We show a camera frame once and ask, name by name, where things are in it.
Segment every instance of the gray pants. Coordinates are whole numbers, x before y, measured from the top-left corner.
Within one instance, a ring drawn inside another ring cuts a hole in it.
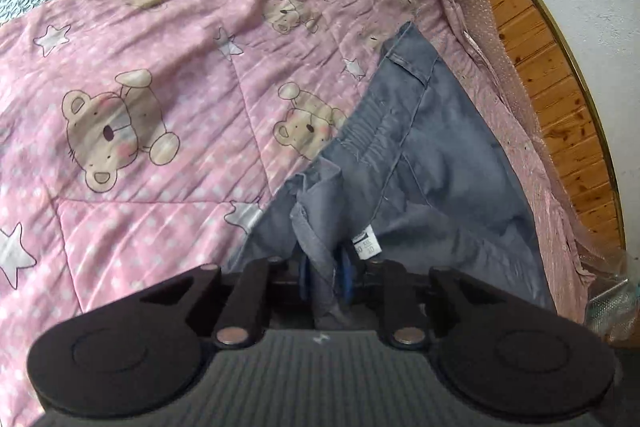
[[[227,268],[288,259],[299,243],[316,324],[353,326],[334,251],[371,224],[379,257],[409,272],[454,267],[555,310],[520,182],[456,77],[411,23],[381,57],[340,134],[286,181]]]

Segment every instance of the seam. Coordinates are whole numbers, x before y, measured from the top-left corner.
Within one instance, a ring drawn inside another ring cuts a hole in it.
[[[104,201],[94,201],[94,200],[76,200],[74,198],[64,198],[62,196],[56,196],[52,198],[51,201],[73,201],[75,203],[86,203],[86,204],[195,204],[195,203],[215,203],[215,204],[223,204],[229,203],[229,201],[236,200],[223,200],[223,201],[214,201],[214,200],[195,200],[195,201],[127,201],[127,200],[104,200]]]
[[[240,91],[240,95],[242,96],[242,104],[244,105],[244,113],[246,115],[247,122],[249,123],[249,130],[251,131],[251,136],[254,137],[255,148],[258,151],[258,159],[260,160],[260,165],[262,166],[262,171],[264,172],[264,178],[267,180],[267,190],[270,194],[270,200],[273,200],[273,190],[271,189],[271,183],[269,180],[269,175],[267,173],[267,169],[264,166],[264,161],[262,159],[262,151],[260,150],[260,146],[258,145],[258,139],[255,137],[254,126],[251,124],[251,116],[249,115],[249,109],[246,105],[246,98],[244,97],[244,91],[242,90],[242,86],[240,85],[240,76],[238,75],[238,70],[236,70],[236,65],[233,61],[231,61],[231,68],[234,72],[234,76],[236,78],[236,84],[238,84],[238,89]]]
[[[427,90],[425,89],[422,92],[422,95],[420,96],[420,100],[418,100],[418,103],[415,105],[414,114],[412,115],[412,118],[411,118],[411,124],[409,125],[409,128],[407,129],[406,133],[404,134],[404,136],[402,137],[402,140],[399,143],[400,152],[398,156],[396,156],[393,166],[389,169],[389,174],[386,176],[386,180],[383,183],[382,187],[380,188],[380,197],[378,198],[378,204],[376,205],[373,211],[373,215],[371,216],[371,219],[376,217],[376,215],[378,214],[378,210],[380,209],[380,205],[382,204],[382,200],[384,199],[386,186],[389,184],[389,181],[391,180],[391,176],[393,176],[394,172],[396,172],[396,169],[398,168],[398,162],[400,161],[400,157],[402,156],[402,146],[404,145],[404,140],[406,140],[406,137],[409,136],[409,133],[411,132],[412,127],[414,126],[415,117],[418,114],[418,110],[420,109],[420,105],[422,104],[422,99],[424,99],[424,95],[426,94],[426,92]]]
[[[60,213],[58,212],[58,206],[54,203],[56,198],[51,198],[51,194],[49,193],[49,188],[47,187],[47,196],[49,197],[49,204],[53,209],[54,214],[56,215],[56,220],[58,222],[58,226],[60,227],[60,237],[62,238],[62,251],[65,254],[65,262],[66,269],[69,270],[69,278],[71,279],[71,286],[73,286],[74,293],[76,294],[76,301],[78,302],[78,308],[80,308],[81,313],[84,313],[84,308],[80,303],[80,296],[78,294],[78,287],[76,286],[76,280],[74,279],[74,274],[71,271],[71,263],[69,263],[69,254],[66,251],[66,239],[65,239],[65,231],[62,228],[62,220],[60,219]]]
[[[424,193],[424,190],[422,190],[422,186],[420,185],[420,182],[418,181],[418,176],[415,175],[414,166],[411,165],[411,162],[409,161],[409,158],[406,157],[406,154],[404,154],[404,152],[402,152],[400,156],[402,158],[404,158],[404,161],[409,166],[409,170],[411,171],[411,175],[414,177],[415,186],[418,187],[418,190],[420,190],[420,195],[422,196],[422,199],[424,200],[424,203],[429,205],[431,208],[435,208],[429,202],[429,200],[427,199],[427,195]]]

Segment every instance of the clothing label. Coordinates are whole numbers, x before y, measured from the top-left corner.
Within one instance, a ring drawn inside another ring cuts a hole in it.
[[[351,242],[358,252],[358,257],[363,261],[382,252],[371,225],[351,239]]]

